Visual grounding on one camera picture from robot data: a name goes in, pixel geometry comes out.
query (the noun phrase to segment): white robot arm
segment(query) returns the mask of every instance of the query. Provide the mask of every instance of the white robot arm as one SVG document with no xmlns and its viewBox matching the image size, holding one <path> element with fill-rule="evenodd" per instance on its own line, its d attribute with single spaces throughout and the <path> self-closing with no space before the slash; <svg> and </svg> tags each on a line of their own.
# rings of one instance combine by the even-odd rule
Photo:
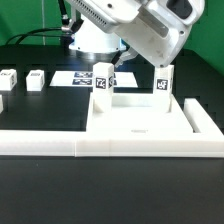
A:
<svg viewBox="0 0 224 224">
<path fill-rule="evenodd" d="M 106 33 L 130 45 L 116 66 L 141 54 L 155 67 L 168 66 L 204 10 L 204 0 L 67 0 Z"/>
</svg>

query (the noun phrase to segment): black tabletop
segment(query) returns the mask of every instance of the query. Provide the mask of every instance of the black tabletop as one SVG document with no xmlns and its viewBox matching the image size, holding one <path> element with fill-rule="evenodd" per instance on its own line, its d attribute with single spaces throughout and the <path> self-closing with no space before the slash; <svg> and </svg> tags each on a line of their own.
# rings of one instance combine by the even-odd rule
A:
<svg viewBox="0 0 224 224">
<path fill-rule="evenodd" d="M 223 77 L 190 51 L 173 63 L 179 103 L 196 97 L 223 128 Z M 56 70 L 91 70 L 92 65 L 56 46 L 0 47 L 0 69 L 15 68 L 19 78 L 14 91 L 2 92 L 7 110 L 0 128 L 85 131 L 91 89 L 50 88 L 49 83 Z M 37 95 L 24 91 L 31 69 L 47 74 L 47 85 Z M 118 71 L 134 72 L 139 88 L 116 91 L 152 91 L 154 70 L 141 57 Z M 71 126 L 67 118 L 73 114 L 77 120 Z M 1 156 L 0 192 L 1 224 L 223 224 L 224 160 Z"/>
</svg>

